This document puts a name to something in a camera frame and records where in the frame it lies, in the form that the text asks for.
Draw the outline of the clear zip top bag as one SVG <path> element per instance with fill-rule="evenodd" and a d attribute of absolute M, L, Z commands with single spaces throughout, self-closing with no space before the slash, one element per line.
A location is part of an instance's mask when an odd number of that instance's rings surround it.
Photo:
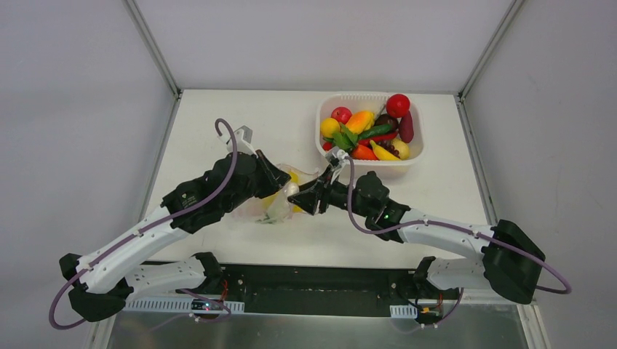
<path fill-rule="evenodd" d="M 271 196 L 251 198 L 244 202 L 230 214 L 234 222 L 279 224 L 296 213 L 304 214 L 299 206 L 288 202 L 287 197 L 297 193 L 300 185 L 316 179 L 319 175 L 319 168 L 312 172 L 304 172 L 289 164 L 277 164 L 276 167 L 290 176 L 288 184 Z"/>

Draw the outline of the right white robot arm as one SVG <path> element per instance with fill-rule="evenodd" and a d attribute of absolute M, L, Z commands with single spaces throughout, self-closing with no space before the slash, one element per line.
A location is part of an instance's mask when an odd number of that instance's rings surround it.
<path fill-rule="evenodd" d="M 384 241 L 422 244 L 457 255 L 425 257 L 413 272 L 413 288 L 424 298 L 450 289 L 491 289 L 502 298 L 527 305 L 533 300 L 545 254 L 513 222 L 470 225 L 425 214 L 389 197 L 374 172 L 344 185 L 326 170 L 300 187 L 288 201 L 311 215 L 329 207 L 364 218 L 363 233 Z"/>

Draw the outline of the white toy radish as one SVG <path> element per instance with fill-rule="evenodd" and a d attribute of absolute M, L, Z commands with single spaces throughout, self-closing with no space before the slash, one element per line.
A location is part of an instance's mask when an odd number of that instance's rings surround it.
<path fill-rule="evenodd" d="M 289 182 L 280 191 L 277 198 L 268 209 L 264 209 L 264 216 L 261 222 L 265 224 L 277 224 L 283 222 L 292 214 L 292 205 L 287 201 L 287 197 L 299 192 L 299 185 Z"/>

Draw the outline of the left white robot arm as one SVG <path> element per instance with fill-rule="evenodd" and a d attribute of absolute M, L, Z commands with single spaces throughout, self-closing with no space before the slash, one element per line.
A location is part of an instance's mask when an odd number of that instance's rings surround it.
<path fill-rule="evenodd" d="M 59 264 L 68 281 L 71 308 L 85 321 L 109 318 L 134 300 L 187 289 L 213 294 L 223 271 L 211 252 L 186 260 L 148 265 L 166 246 L 220 222 L 251 198 L 279 192 L 291 177 L 261 151 L 228 154 L 202 176 L 182 182 L 159 207 L 107 246 L 87 255 L 66 254 Z"/>

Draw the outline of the yellow toy cabbage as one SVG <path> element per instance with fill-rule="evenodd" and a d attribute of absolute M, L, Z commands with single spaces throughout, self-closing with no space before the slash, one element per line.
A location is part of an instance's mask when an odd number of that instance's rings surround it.
<path fill-rule="evenodd" d="M 300 183 L 298 173 L 295 170 L 292 170 L 290 167 L 287 167 L 285 171 L 291 177 L 290 182 L 295 183 L 295 184 L 299 184 Z M 278 195 L 279 195 L 279 193 L 275 193 L 272 196 L 264 198 L 261 201 L 262 207 L 264 209 L 268 209 L 272 205 L 272 203 L 274 202 L 274 200 L 277 198 Z M 302 210 L 297 205 L 292 205 L 292 212 L 293 213 L 300 213 L 300 212 L 302 212 Z"/>

